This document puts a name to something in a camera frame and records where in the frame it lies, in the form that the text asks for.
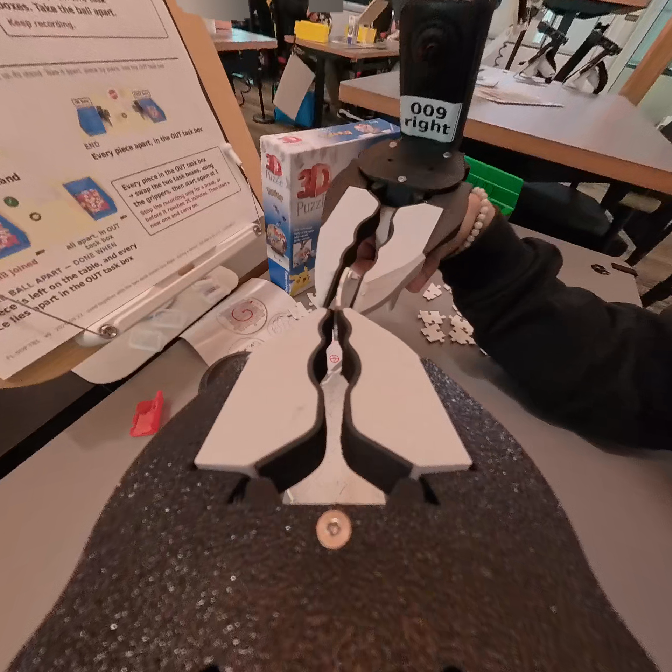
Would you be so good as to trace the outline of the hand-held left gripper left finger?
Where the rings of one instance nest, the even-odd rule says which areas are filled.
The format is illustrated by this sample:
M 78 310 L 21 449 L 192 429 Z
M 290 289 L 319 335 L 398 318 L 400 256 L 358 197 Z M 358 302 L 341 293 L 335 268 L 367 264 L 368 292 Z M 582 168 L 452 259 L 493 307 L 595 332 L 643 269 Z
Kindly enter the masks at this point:
M 322 463 L 334 312 L 319 308 L 247 359 L 195 458 L 200 470 L 267 479 L 278 492 Z

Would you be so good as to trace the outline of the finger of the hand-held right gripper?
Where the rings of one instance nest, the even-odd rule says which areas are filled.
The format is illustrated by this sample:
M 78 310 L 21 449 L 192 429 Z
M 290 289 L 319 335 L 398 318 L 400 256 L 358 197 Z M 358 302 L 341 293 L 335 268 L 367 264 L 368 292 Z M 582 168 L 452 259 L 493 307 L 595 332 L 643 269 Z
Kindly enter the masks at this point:
M 316 302 L 328 308 L 346 267 L 355 262 L 359 244 L 380 222 L 380 202 L 364 188 L 348 187 L 321 226 L 316 248 Z
M 442 212 L 440 206 L 430 204 L 399 208 L 391 217 L 389 237 L 381 247 L 375 248 L 375 238 L 361 245 L 354 264 L 354 272 L 361 277 L 354 297 L 357 313 L 367 315 L 397 300 L 423 267 L 425 248 Z

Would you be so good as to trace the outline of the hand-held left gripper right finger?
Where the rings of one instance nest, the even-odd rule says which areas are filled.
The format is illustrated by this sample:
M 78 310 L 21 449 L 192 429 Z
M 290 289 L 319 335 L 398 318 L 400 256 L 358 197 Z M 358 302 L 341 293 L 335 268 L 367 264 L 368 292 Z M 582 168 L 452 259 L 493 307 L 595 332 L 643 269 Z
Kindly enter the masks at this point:
M 339 311 L 339 344 L 348 383 L 340 443 L 354 473 L 391 495 L 403 481 L 471 469 L 414 350 L 351 308 Z

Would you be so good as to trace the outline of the pile of puzzle pieces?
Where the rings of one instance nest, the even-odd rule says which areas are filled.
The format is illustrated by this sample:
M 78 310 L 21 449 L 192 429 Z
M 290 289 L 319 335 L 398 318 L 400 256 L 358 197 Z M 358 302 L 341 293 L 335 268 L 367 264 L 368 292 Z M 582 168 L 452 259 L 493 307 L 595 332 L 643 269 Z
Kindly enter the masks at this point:
M 422 297 L 428 307 L 437 308 L 440 298 L 452 299 L 450 285 L 431 282 L 424 290 Z M 417 318 L 422 323 L 421 334 L 428 343 L 444 344 L 447 339 L 452 343 L 464 346 L 475 346 L 474 329 L 458 310 L 456 304 L 451 304 L 450 314 L 442 310 L 419 309 Z

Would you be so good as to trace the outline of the white instruction leaflet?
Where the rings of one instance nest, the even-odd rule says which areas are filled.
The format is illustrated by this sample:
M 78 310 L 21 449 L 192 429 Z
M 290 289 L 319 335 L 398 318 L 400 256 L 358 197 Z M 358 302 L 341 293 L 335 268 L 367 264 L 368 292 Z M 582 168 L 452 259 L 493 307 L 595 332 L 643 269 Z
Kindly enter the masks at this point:
M 208 364 L 199 383 L 199 392 L 222 384 L 234 386 L 242 366 L 251 352 L 262 348 L 268 356 L 275 352 L 267 344 L 296 328 L 307 319 L 309 311 L 289 294 L 263 279 L 251 279 L 231 296 L 206 313 L 181 336 Z M 285 484 L 286 477 L 276 489 L 284 503 L 294 505 L 383 505 L 385 495 L 361 476 L 352 472 L 342 455 L 340 429 L 346 379 L 341 374 L 341 347 L 333 341 L 327 348 L 327 371 L 321 381 L 324 396 L 326 447 L 323 459 L 293 486 Z M 231 423 L 223 433 L 224 456 L 219 459 L 219 444 L 211 442 L 212 449 L 203 456 L 199 451 L 196 466 L 204 470 L 226 471 L 249 475 L 261 456 L 252 439 L 289 437 L 288 431 L 300 418 L 290 414 L 290 401 L 298 391 L 292 377 L 289 360 L 281 357 L 265 365 L 256 378 L 261 384 L 253 393 L 254 405 L 235 407 L 236 415 L 229 414 Z

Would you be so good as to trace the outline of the person's right forearm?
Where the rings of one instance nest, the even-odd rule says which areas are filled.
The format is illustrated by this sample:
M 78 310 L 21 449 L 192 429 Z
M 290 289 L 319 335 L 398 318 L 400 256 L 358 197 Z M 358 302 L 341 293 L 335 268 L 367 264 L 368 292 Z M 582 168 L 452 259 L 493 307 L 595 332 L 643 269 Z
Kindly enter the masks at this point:
M 671 317 L 558 279 L 559 249 L 495 211 L 439 265 L 477 345 L 539 415 L 614 448 L 671 450 Z

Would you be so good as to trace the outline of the blue puzzle box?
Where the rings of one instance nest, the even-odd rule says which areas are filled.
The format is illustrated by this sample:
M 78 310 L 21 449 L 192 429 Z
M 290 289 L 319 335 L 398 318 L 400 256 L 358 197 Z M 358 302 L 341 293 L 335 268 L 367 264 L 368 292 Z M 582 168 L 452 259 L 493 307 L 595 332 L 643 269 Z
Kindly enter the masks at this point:
M 260 139 L 270 281 L 296 296 L 315 285 L 324 202 L 334 178 L 370 145 L 396 140 L 397 125 L 377 118 Z

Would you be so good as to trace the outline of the black ball stand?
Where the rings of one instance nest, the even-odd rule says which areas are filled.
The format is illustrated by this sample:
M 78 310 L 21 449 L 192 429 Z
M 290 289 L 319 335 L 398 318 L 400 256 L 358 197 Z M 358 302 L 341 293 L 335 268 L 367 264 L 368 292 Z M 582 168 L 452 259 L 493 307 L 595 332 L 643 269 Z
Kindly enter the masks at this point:
M 240 372 L 245 367 L 250 353 L 239 351 L 231 353 L 210 365 L 199 383 L 200 389 L 206 389 L 217 380 L 233 380 L 239 377 Z

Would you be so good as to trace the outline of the person's right hand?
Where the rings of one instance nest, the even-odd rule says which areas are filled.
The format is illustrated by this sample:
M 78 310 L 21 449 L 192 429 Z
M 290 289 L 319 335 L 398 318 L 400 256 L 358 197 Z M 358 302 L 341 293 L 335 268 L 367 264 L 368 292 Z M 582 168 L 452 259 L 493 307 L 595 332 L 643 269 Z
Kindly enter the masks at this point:
M 457 253 L 463 244 L 460 242 L 450 241 L 444 245 L 437 247 L 426 257 L 425 262 L 419 272 L 409 280 L 405 289 L 410 293 L 418 293 L 423 290 L 423 287 L 431 279 L 432 275 L 437 272 L 441 262 Z

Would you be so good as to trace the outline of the wooden background table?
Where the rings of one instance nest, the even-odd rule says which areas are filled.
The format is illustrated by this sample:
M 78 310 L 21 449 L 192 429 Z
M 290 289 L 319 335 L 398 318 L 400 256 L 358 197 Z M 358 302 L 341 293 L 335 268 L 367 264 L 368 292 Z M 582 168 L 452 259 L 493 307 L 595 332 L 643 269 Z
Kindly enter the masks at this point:
M 263 50 L 275 50 L 278 47 L 275 38 L 239 28 L 217 31 L 211 35 L 211 38 L 215 49 L 219 53 L 259 52 Z
M 306 53 L 316 53 L 317 57 L 334 56 L 348 61 L 365 61 L 375 58 L 394 58 L 399 56 L 399 44 L 375 42 L 369 45 L 346 44 L 339 41 L 326 43 L 305 40 L 295 36 L 284 36 L 284 42 Z

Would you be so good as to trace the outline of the green storage bin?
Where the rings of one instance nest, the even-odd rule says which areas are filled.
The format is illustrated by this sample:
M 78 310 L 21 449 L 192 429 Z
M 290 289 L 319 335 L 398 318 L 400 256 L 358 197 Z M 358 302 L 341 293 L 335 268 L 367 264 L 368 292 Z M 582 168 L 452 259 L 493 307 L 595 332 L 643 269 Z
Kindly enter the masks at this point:
M 470 156 L 464 160 L 469 168 L 466 181 L 472 187 L 484 189 L 501 213 L 510 216 L 516 209 L 525 180 Z

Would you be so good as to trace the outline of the idle black white gripper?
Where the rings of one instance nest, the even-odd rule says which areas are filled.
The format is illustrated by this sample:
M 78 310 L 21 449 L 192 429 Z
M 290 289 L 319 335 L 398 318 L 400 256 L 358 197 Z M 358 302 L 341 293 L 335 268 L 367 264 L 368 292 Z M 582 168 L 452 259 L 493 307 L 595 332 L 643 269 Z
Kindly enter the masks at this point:
M 598 22 L 582 45 L 555 74 L 566 88 L 601 93 L 608 83 L 606 59 L 617 56 L 622 47 L 606 37 L 609 24 Z
M 568 38 L 564 32 L 544 21 L 538 24 L 538 31 L 548 38 L 546 43 L 531 59 L 521 65 L 514 77 L 518 81 L 548 85 L 554 80 L 557 72 L 551 52 L 555 53 L 561 46 L 567 44 Z

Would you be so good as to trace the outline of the large wooden table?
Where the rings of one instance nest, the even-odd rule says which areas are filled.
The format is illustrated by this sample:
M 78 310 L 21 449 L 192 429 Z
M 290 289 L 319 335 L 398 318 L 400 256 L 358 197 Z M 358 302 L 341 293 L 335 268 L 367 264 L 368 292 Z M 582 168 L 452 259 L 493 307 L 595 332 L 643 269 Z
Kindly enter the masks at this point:
M 593 95 L 559 82 L 535 85 L 512 72 L 487 68 L 497 81 L 487 91 L 536 97 L 544 105 L 515 105 L 475 96 L 462 151 L 490 147 L 549 162 L 587 179 L 622 182 L 671 195 L 671 142 L 626 97 Z

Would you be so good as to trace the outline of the grey rounded board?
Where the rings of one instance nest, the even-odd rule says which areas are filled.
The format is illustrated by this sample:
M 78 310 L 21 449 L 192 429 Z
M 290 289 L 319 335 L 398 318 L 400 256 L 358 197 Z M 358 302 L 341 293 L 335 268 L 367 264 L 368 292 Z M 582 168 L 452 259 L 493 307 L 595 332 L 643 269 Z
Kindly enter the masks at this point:
M 315 120 L 314 71 L 292 53 L 284 67 L 273 98 L 277 122 L 310 128 Z

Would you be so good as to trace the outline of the white clamp bar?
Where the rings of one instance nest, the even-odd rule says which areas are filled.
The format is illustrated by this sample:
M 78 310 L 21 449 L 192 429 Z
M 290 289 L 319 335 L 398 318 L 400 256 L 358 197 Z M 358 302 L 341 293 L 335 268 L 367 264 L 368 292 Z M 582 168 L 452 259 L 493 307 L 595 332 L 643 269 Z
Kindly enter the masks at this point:
M 164 281 L 82 331 L 76 336 L 75 342 L 81 347 L 93 348 L 105 345 L 108 341 L 128 332 L 197 281 L 205 278 L 218 266 L 227 264 L 260 237 L 263 231 L 260 223 L 253 223 L 234 233 Z

